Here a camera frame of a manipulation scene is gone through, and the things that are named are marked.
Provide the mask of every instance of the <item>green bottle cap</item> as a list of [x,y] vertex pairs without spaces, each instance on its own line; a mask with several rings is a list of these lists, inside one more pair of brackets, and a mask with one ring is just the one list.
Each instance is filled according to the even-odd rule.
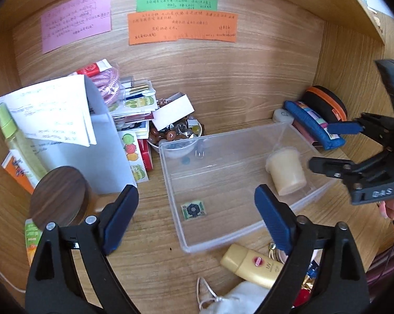
[[4,102],[0,103],[0,127],[5,139],[11,137],[18,129]]

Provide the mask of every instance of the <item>round wooden lid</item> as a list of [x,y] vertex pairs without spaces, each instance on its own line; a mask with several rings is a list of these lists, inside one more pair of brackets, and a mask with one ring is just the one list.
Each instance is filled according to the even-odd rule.
[[89,185],[71,166],[51,170],[37,184],[31,196],[30,216],[44,230],[53,221],[59,226],[78,224],[89,204]]

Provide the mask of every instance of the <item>pink sticky note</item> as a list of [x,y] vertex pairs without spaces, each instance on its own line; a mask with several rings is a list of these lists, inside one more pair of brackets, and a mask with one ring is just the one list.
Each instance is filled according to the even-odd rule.
[[111,30],[111,0],[70,0],[41,15],[43,54]]

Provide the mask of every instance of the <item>pink rope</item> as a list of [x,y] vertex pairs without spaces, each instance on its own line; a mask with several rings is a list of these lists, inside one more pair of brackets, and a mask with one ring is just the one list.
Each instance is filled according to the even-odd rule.
[[112,105],[116,102],[120,86],[119,73],[115,68],[110,68],[106,71],[91,77],[92,82],[98,87],[102,98],[106,105]]

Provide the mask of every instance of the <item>white bowl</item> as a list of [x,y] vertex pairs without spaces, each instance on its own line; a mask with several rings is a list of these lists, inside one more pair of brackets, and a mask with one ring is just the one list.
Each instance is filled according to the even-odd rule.
[[[197,135],[197,137],[200,137],[201,134],[203,133],[203,131],[201,130],[200,134]],[[159,147],[157,145],[152,144],[151,142],[149,142],[149,140],[147,140],[147,142],[150,144],[150,146],[153,147],[153,149],[159,153]],[[189,154],[191,151],[194,150],[195,145],[197,144],[197,141],[189,143],[189,145],[185,146],[185,147],[180,147],[177,149],[165,149],[165,153],[166,156],[169,158],[181,158],[186,156],[187,154]]]

